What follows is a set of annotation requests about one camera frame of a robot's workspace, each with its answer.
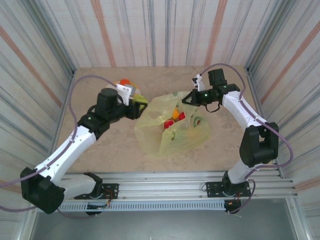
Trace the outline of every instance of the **striped wall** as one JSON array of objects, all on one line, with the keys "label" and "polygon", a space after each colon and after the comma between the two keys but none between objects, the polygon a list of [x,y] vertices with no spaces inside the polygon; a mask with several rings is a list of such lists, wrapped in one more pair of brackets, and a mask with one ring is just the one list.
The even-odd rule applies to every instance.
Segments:
[{"label": "striped wall", "polygon": [[[48,156],[70,83],[71,71],[29,10],[26,1],[0,1],[0,183]],[[1,188],[0,204],[29,205],[20,184]],[[0,210],[0,239],[17,239],[24,219]]]},{"label": "striped wall", "polygon": [[244,65],[279,0],[36,0],[77,68]]},{"label": "striped wall", "polygon": [[[271,42],[250,66],[264,117],[293,147],[293,178],[313,239],[320,239],[320,1],[290,1]],[[279,160],[289,159],[281,141]]]}]

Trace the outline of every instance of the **translucent plastic bag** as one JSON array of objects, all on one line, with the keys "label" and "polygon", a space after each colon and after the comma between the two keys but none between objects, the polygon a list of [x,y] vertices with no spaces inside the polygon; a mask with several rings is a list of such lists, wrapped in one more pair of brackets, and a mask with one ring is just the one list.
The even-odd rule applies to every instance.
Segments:
[{"label": "translucent plastic bag", "polygon": [[[195,148],[211,135],[211,128],[199,108],[182,104],[188,92],[155,97],[138,119],[134,133],[142,148],[152,156],[164,156]],[[178,109],[185,119],[165,129],[164,122]]]}]

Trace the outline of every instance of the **green object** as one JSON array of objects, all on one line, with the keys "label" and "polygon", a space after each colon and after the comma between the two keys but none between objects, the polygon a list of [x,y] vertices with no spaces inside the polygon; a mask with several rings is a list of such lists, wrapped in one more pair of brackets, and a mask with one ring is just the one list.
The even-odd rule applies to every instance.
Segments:
[{"label": "green object", "polygon": [[[167,156],[190,150],[211,136],[211,128],[201,109],[182,103],[188,93],[155,97],[137,120],[134,133],[141,149],[148,155]],[[175,108],[179,113],[184,112],[185,118],[165,129],[164,122],[171,119]],[[201,120],[201,124],[195,127],[196,119]]]}]

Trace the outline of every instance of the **purple cable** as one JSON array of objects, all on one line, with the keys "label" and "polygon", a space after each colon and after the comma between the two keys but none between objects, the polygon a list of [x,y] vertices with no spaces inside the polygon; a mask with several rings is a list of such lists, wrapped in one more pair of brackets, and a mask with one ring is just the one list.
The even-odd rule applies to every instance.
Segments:
[{"label": "purple cable", "polygon": [[60,209],[57,209],[58,213],[60,213],[62,216],[68,218],[68,219],[74,219],[74,220],[81,220],[81,219],[91,219],[94,217],[97,217],[97,215],[90,215],[90,216],[71,216],[71,215],[67,215],[65,213],[63,213],[62,211],[60,211]]},{"label": "purple cable", "polygon": [[208,66],[205,70],[203,70],[200,75],[203,75],[206,71],[208,71],[210,68],[213,68],[215,66],[218,66],[218,65],[222,65],[222,66],[226,66],[228,68],[231,68],[233,71],[235,71],[235,73],[239,76],[241,82],[242,82],[242,85],[243,85],[243,90],[240,92],[240,95],[239,95],[239,99],[240,99],[240,104],[243,106],[243,108],[247,111],[247,113],[253,117],[259,124],[261,124],[262,126],[264,126],[266,129],[270,130],[271,132],[273,132],[275,135],[277,135],[285,144],[286,146],[288,147],[289,149],[289,152],[290,152],[290,158],[287,162],[283,163],[283,164],[279,164],[279,165],[260,165],[260,166],[257,166],[256,168],[252,169],[244,178],[247,179],[251,174],[253,174],[255,171],[257,171],[258,169],[260,168],[281,168],[281,167],[285,167],[287,165],[289,165],[293,159],[294,159],[294,151],[290,145],[290,143],[285,139],[284,136],[282,136],[279,132],[277,132],[276,130],[274,130],[272,127],[268,126],[267,124],[265,124],[264,122],[262,122],[260,119],[256,119],[256,116],[247,108],[247,106],[244,104],[244,102],[242,101],[242,97],[244,95],[244,92],[246,91],[247,87],[246,87],[246,83],[245,83],[245,80],[244,78],[241,76],[240,72],[235,69],[233,66],[229,65],[229,64],[226,64],[226,63],[216,63],[216,64],[213,64],[211,66]]},{"label": "purple cable", "polygon": [[250,199],[252,198],[252,196],[254,195],[254,192],[256,190],[256,182],[253,179],[248,179],[248,181],[252,181],[253,182],[253,189],[251,192],[251,195],[249,196],[249,198],[244,202],[244,204],[242,204],[240,207],[238,207],[236,210],[230,211],[229,214],[233,214],[237,211],[239,211],[240,209],[244,208],[250,201]]},{"label": "purple cable", "polygon": [[[71,107],[71,98],[72,98],[72,94],[74,92],[74,89],[75,89],[75,86],[80,82],[82,81],[83,79],[87,79],[87,78],[96,78],[96,79],[101,79],[109,84],[111,84],[112,86],[116,87],[117,85],[115,85],[113,82],[109,81],[108,79],[102,77],[102,76],[97,76],[97,75],[85,75],[85,76],[82,76],[80,77],[77,81],[74,82],[74,84],[71,86],[71,91],[70,91],[70,95],[68,97],[68,105],[69,105],[69,110],[72,114],[72,117],[73,117],[73,121],[74,121],[74,130],[73,130],[73,134],[72,134],[72,137],[71,137],[71,141],[69,141],[69,143],[65,146],[65,148],[54,158],[52,159],[52,161],[50,161],[48,163],[48,167],[50,167],[52,164],[54,164],[67,150],[68,148],[71,146],[73,140],[75,139],[76,135],[77,135],[77,117],[76,117],[76,114],[75,112],[73,111],[72,107]],[[22,178],[19,178],[19,179],[15,179],[15,180],[12,180],[12,181],[8,181],[8,182],[4,182],[4,183],[1,183],[0,184],[0,188],[4,188],[4,187],[7,187],[7,186],[10,186],[12,184],[16,184],[16,183],[19,183],[21,181],[24,181],[24,180],[27,180],[29,178],[32,178],[34,176],[36,176],[37,174],[40,174],[42,173],[44,170],[46,170],[47,168],[46,167],[43,167],[41,168],[40,170],[28,175],[28,176],[24,176]],[[23,208],[23,209],[10,209],[10,208],[6,208],[4,206],[1,206],[0,205],[0,210],[3,210],[3,211],[7,211],[7,212],[23,212],[23,211],[28,211],[28,210],[31,210],[31,209],[34,209],[36,207],[31,207],[30,209],[28,208]]]}]

